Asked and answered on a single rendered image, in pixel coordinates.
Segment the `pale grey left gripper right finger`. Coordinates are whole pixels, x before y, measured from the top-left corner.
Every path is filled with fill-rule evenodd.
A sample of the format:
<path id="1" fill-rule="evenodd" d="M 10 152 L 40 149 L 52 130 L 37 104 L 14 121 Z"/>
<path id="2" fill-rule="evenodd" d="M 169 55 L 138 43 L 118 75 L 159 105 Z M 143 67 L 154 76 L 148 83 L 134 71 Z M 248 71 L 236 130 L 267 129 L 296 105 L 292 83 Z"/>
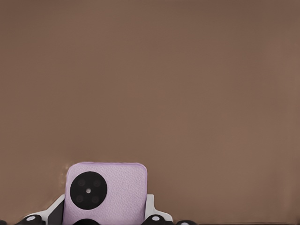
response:
<path id="1" fill-rule="evenodd" d="M 145 220 L 142 225 L 173 225 L 173 218 L 170 214 L 155 208 L 153 194 L 147 194 Z"/>

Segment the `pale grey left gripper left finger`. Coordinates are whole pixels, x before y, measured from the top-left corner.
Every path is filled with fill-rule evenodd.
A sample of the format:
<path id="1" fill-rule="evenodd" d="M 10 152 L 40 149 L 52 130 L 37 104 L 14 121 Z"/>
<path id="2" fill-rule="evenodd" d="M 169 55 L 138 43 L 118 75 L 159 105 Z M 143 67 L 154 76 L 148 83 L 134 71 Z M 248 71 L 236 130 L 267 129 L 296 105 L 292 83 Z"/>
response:
<path id="1" fill-rule="evenodd" d="M 25 216 L 14 225 L 63 225 L 65 195 L 61 195 L 48 209 Z"/>

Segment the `lilac smartphone with round camera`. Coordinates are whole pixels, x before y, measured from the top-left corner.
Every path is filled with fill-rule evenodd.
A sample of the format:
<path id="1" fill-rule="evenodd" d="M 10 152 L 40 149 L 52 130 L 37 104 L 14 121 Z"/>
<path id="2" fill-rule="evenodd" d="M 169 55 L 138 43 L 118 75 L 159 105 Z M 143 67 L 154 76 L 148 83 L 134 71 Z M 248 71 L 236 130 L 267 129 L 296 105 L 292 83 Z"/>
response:
<path id="1" fill-rule="evenodd" d="M 139 163 L 82 162 L 66 176 L 63 225 L 89 219 L 100 225 L 145 220 L 147 169 Z"/>

